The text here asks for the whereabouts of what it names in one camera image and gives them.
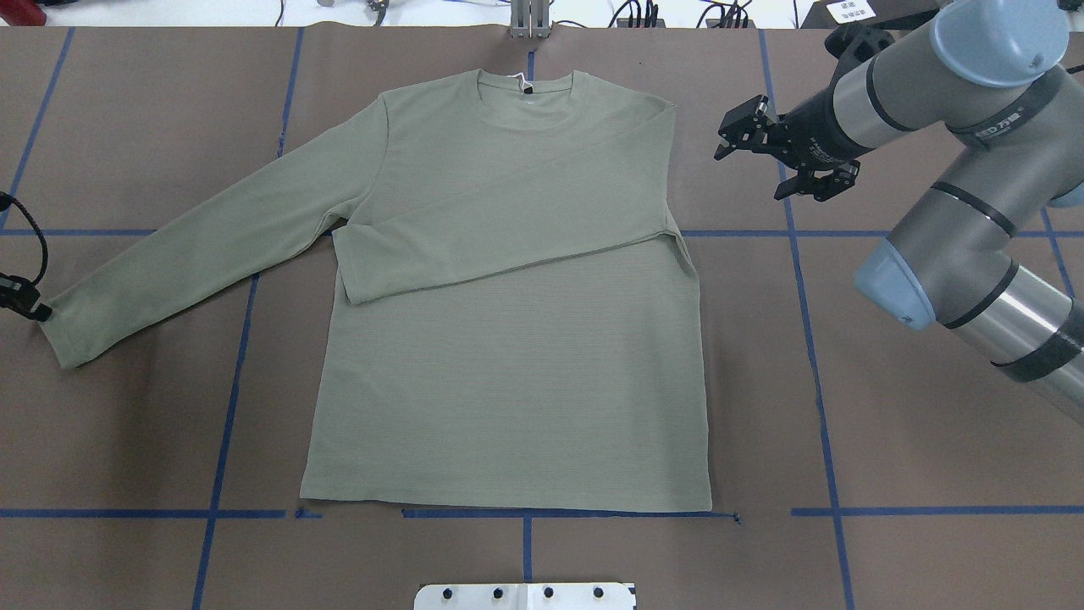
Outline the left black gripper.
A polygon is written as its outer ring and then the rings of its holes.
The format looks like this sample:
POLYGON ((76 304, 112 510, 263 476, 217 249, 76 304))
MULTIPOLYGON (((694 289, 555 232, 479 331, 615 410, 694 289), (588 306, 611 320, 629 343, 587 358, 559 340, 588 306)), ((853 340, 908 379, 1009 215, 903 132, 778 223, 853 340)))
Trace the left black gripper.
POLYGON ((34 317, 37 323, 44 323, 52 315, 52 309, 43 302, 38 304, 40 293, 37 285, 40 281, 1 274, 1 308, 13 310, 22 317, 34 317))

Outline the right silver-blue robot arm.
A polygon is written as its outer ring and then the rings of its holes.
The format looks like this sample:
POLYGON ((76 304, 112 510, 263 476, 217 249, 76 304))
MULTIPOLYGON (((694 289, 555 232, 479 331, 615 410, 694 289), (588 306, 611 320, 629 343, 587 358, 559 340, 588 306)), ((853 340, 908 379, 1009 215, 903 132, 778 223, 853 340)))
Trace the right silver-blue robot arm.
POLYGON ((955 1, 906 36, 856 22, 826 39, 830 85, 778 114, 760 94, 720 124, 715 159, 773 156, 777 200, 851 189, 860 156, 944 124, 958 158, 878 243, 855 288, 906 327, 940 324, 1081 421, 1083 308, 1006 254, 1046 206, 1081 205, 1081 85, 1056 1, 955 1))

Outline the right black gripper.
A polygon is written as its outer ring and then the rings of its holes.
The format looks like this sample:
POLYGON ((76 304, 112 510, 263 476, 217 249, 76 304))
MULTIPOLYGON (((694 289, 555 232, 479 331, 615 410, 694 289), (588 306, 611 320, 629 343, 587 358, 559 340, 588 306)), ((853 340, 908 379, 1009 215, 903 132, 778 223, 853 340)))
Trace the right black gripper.
POLYGON ((720 143, 713 158, 721 161, 736 151, 766 154, 769 146, 797 174, 780 182, 775 202, 792 196, 827 202, 854 186, 862 147, 838 124, 831 91, 818 92, 773 125, 771 108, 766 94, 756 94, 727 111, 717 129, 720 143))

